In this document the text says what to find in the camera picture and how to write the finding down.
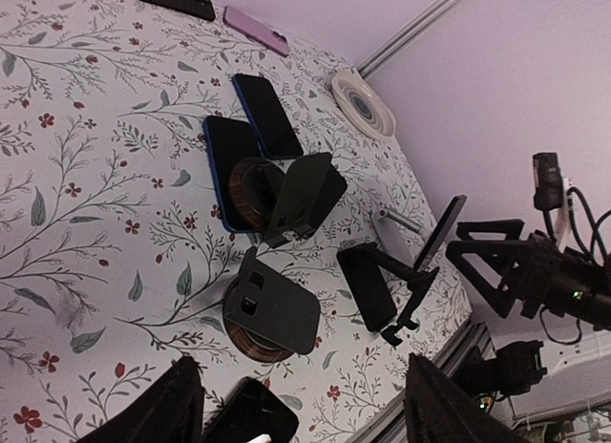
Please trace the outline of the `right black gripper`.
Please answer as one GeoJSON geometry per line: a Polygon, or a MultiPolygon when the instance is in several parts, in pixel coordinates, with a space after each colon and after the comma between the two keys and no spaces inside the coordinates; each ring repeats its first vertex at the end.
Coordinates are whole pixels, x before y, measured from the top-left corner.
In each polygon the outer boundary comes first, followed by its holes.
{"type": "Polygon", "coordinates": [[[456,228],[463,241],[451,241],[446,257],[491,309],[507,318],[516,299],[520,314],[532,319],[547,308],[569,314],[598,329],[610,328],[610,271],[574,249],[559,251],[550,241],[532,234],[520,241],[524,221],[464,221],[456,228]],[[474,234],[497,234],[500,240],[474,240],[474,234]],[[476,255],[500,278],[513,265],[513,296],[493,286],[466,258],[476,255]]]}

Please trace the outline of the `black folding phone stand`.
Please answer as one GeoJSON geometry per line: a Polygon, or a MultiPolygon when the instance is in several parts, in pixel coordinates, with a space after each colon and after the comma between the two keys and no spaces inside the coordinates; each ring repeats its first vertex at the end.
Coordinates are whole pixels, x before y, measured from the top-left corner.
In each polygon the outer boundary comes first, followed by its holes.
{"type": "Polygon", "coordinates": [[[336,254],[336,259],[368,331],[380,334],[396,348],[402,343],[397,336],[401,329],[419,328],[412,315],[429,293],[438,275],[438,267],[416,269],[382,251],[376,243],[345,248],[336,254]],[[397,310],[391,297],[381,273],[383,269],[404,281],[411,292],[401,311],[397,310]]]}

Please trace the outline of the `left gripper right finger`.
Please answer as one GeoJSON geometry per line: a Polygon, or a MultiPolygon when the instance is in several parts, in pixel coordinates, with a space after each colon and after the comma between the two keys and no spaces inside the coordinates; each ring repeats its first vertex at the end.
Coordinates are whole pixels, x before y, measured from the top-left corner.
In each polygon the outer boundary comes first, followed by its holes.
{"type": "Polygon", "coordinates": [[[525,439],[489,414],[430,359],[412,353],[406,375],[407,439],[416,442],[523,443],[525,439]]]}

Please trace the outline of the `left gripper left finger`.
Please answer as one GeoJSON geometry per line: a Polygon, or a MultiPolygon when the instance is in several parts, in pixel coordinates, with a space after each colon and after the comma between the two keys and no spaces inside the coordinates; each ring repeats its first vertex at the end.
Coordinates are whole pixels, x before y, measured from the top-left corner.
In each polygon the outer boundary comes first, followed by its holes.
{"type": "Polygon", "coordinates": [[[136,401],[82,442],[199,442],[204,388],[197,362],[182,356],[136,401]]]}

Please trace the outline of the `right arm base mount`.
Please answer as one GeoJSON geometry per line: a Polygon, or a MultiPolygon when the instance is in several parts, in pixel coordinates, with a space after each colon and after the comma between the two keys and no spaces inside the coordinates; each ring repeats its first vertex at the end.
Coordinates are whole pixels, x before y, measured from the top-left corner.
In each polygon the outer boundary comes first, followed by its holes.
{"type": "Polygon", "coordinates": [[[465,359],[451,376],[481,411],[490,413],[494,404],[521,395],[540,383],[548,369],[542,365],[539,340],[518,341],[494,351],[485,358],[482,349],[469,349],[465,359]]]}

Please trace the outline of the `black phone front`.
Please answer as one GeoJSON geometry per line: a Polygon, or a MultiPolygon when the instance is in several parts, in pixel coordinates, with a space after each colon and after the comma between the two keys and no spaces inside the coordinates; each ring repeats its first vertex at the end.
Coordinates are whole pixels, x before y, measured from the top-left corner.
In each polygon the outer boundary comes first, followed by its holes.
{"type": "Polygon", "coordinates": [[[298,416],[280,398],[260,381],[244,377],[201,442],[250,442],[261,435],[272,442],[290,442],[298,427],[298,416]]]}

